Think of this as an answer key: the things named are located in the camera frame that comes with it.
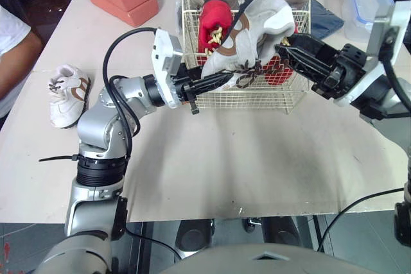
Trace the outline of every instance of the blue lid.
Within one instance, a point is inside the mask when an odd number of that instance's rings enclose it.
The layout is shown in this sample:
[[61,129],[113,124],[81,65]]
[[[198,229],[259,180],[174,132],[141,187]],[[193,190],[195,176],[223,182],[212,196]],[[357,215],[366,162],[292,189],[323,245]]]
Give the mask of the blue lid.
[[394,0],[354,0],[358,20],[364,24],[374,22],[375,15],[381,6],[391,6]]

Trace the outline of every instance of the white shoe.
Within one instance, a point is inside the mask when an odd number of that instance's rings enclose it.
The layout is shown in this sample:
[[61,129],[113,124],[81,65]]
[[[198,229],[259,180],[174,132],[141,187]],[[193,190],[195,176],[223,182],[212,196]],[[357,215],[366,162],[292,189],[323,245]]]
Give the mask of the white shoe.
[[81,70],[68,64],[56,69],[49,80],[50,120],[57,128],[70,128],[85,112],[90,79]]
[[[256,60],[267,64],[276,54],[275,45],[294,29],[292,10],[284,0],[245,0],[222,45],[204,64],[201,77],[221,71],[236,72],[245,66],[251,68]],[[217,90],[234,86],[240,76],[234,73]]]

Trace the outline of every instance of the white table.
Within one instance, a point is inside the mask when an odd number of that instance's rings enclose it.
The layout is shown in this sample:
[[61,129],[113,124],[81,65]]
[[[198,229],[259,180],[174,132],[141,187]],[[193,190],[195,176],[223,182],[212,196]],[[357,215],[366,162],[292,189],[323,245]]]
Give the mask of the white table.
[[[144,26],[175,33],[175,1]],[[340,15],[342,0],[319,0]],[[38,163],[78,150],[75,128],[53,128],[46,83],[70,63],[92,80],[90,102],[103,86],[101,64],[110,43],[131,27],[89,0],[72,0],[0,132],[0,221],[64,221],[76,163]],[[153,73],[152,35],[122,42],[109,75]],[[326,42],[341,48],[342,30]],[[402,47],[396,71],[410,80]],[[366,194],[401,187],[407,156],[358,117],[311,92],[290,115],[276,110],[159,108],[141,120],[123,195],[130,221],[236,218],[338,212]],[[401,193],[361,203],[355,211],[393,209]]]

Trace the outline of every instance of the black wire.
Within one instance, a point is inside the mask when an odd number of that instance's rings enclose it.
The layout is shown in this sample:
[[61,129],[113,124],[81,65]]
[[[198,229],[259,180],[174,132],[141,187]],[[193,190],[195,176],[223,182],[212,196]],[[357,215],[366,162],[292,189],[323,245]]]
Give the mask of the black wire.
[[405,108],[409,112],[411,112],[411,100],[405,93],[404,89],[399,84],[397,76],[394,72],[394,69],[392,68],[391,60],[384,59],[382,63],[384,65],[385,74],[387,75],[388,81],[390,82],[392,89],[397,94],[402,104],[404,104]]
[[378,197],[381,195],[386,195],[386,194],[392,194],[392,193],[396,193],[396,192],[402,192],[404,191],[404,187],[400,188],[400,189],[390,189],[388,191],[383,191],[383,192],[379,192],[379,193],[375,193],[375,194],[371,194],[368,195],[366,197],[360,198],[356,201],[354,201],[352,204],[348,205],[343,211],[341,211],[340,213],[338,213],[338,215],[332,220],[331,224],[329,224],[329,226],[327,227],[326,231],[324,231],[324,234],[321,237],[320,243],[319,243],[319,247],[317,248],[317,251],[321,251],[321,248],[324,246],[324,242],[326,240],[326,236],[328,235],[328,232],[330,231],[330,229],[332,228],[332,226],[334,226],[334,224],[337,222],[337,220],[344,214],[346,213],[349,209],[351,209],[352,207],[354,207],[355,205],[358,205],[360,202],[363,202],[364,200],[370,199],[370,198],[374,198],[374,197]]
[[48,160],[77,160],[78,155],[73,154],[73,155],[60,155],[58,157],[48,157],[48,158],[41,158],[39,162],[46,162]]
[[135,124],[136,124],[136,130],[133,133],[133,137],[136,136],[141,129],[141,125],[140,125],[140,121],[139,118],[137,117],[137,115],[134,113],[134,111],[130,108],[130,106],[127,104],[127,102],[125,101],[125,99],[122,97],[122,95],[118,92],[114,81],[118,80],[118,79],[123,79],[123,78],[128,78],[122,75],[114,75],[110,77],[109,83],[111,86],[111,89],[113,90],[113,93],[115,95],[115,97],[117,98],[118,101],[120,101],[120,103],[123,105],[123,107],[127,110],[127,112],[130,114],[130,116],[132,116]]
[[113,90],[113,88],[110,85],[109,82],[109,77],[107,76],[107,66],[109,64],[109,59],[110,56],[114,50],[114,48],[125,38],[135,34],[135,33],[139,33],[139,32],[153,32],[155,34],[156,32],[156,28],[150,28],[150,27],[145,27],[145,28],[137,28],[137,29],[133,29],[130,30],[129,32],[124,33],[123,35],[121,35],[120,37],[118,37],[109,47],[109,49],[107,50],[105,57],[104,57],[104,61],[103,61],[103,81],[104,81],[104,86],[107,90],[107,93],[109,94],[114,106],[116,107],[119,117],[120,117],[120,121],[121,124],[123,125],[123,129],[125,131],[125,135],[127,138],[127,152],[126,152],[126,164],[125,164],[125,168],[124,170],[126,170],[127,168],[127,164],[128,164],[128,160],[130,159],[131,156],[131,152],[132,152],[132,134],[130,131],[130,127],[128,126],[127,123],[127,119],[126,116],[124,114],[123,109],[120,106],[120,102],[117,100],[117,97],[115,95],[115,90]]
[[138,238],[140,238],[140,239],[142,239],[142,240],[147,240],[147,241],[153,242],[153,243],[155,243],[155,244],[161,245],[161,246],[167,248],[168,250],[172,251],[172,252],[174,253],[174,255],[178,258],[178,260],[181,260],[181,256],[179,255],[179,253],[177,253],[177,251],[176,251],[174,248],[172,248],[170,245],[168,245],[168,244],[166,244],[166,243],[164,243],[164,242],[161,242],[161,241],[152,239],[152,238],[150,238],[150,237],[145,237],[145,236],[143,236],[143,235],[135,234],[135,233],[129,231],[128,228],[126,228],[126,233],[127,233],[128,235],[131,235],[132,237],[138,237]]

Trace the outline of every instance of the plastic container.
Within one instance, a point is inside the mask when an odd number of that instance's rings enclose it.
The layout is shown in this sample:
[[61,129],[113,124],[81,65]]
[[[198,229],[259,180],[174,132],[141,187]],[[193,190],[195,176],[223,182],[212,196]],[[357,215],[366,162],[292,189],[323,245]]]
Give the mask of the plastic container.
[[344,0],[345,36],[350,40],[368,42],[378,9],[393,4],[394,0]]

